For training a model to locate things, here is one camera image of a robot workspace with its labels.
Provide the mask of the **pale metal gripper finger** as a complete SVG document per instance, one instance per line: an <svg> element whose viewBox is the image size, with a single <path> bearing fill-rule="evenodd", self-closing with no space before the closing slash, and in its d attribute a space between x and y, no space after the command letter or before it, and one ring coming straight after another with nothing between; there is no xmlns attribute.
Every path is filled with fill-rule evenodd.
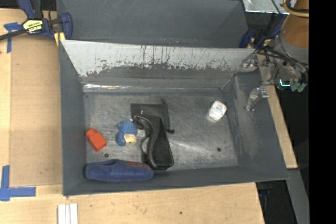
<svg viewBox="0 0 336 224"><path fill-rule="evenodd" d="M245 110L251 111L254 106L262 99L269 98L270 95L267 92L267 89L265 87L256 87L254 88L247 99L247 103L245 105Z"/></svg>
<svg viewBox="0 0 336 224"><path fill-rule="evenodd" d="M250 54L241 63L242 72L253 72L258 68L258 56L257 54Z"/></svg>

